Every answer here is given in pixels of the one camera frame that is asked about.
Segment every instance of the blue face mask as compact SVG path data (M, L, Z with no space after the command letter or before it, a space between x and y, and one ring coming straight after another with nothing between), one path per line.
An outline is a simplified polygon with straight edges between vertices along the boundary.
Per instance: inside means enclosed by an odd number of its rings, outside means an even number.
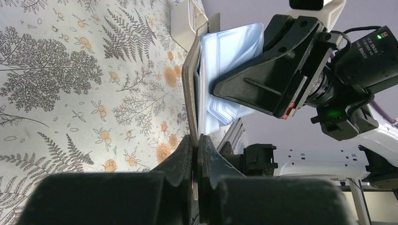
M255 112L246 106L211 96L209 89L218 77L262 54L263 30L262 23L254 23L201 37L199 134L207 135Z

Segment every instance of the floral tablecloth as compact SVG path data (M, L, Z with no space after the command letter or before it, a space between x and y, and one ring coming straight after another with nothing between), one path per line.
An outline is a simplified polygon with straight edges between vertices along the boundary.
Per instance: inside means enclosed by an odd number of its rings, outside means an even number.
M0 225L49 174L149 171L189 133L178 3L0 0Z

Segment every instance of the face mask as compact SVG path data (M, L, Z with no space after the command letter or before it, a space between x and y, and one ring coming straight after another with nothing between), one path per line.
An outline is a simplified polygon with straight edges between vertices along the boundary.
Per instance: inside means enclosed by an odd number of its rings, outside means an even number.
M207 135L255 112L246 106L211 96L209 90L218 77L262 54L263 30L262 23L254 23L201 37L199 134Z

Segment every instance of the metal leg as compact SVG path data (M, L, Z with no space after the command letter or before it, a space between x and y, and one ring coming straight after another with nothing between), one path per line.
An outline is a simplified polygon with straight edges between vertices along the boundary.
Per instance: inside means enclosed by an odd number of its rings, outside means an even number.
M365 196L363 195L362 185L359 180L348 179L350 183L352 198L358 215L360 225L371 225L369 211L367 210Z

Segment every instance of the white plastic bin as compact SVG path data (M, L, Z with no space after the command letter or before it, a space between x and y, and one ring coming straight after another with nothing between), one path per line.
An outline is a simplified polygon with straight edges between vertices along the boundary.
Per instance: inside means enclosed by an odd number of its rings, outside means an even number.
M171 37L188 52L196 30L208 20L201 4L196 0L184 0L171 10L170 17Z

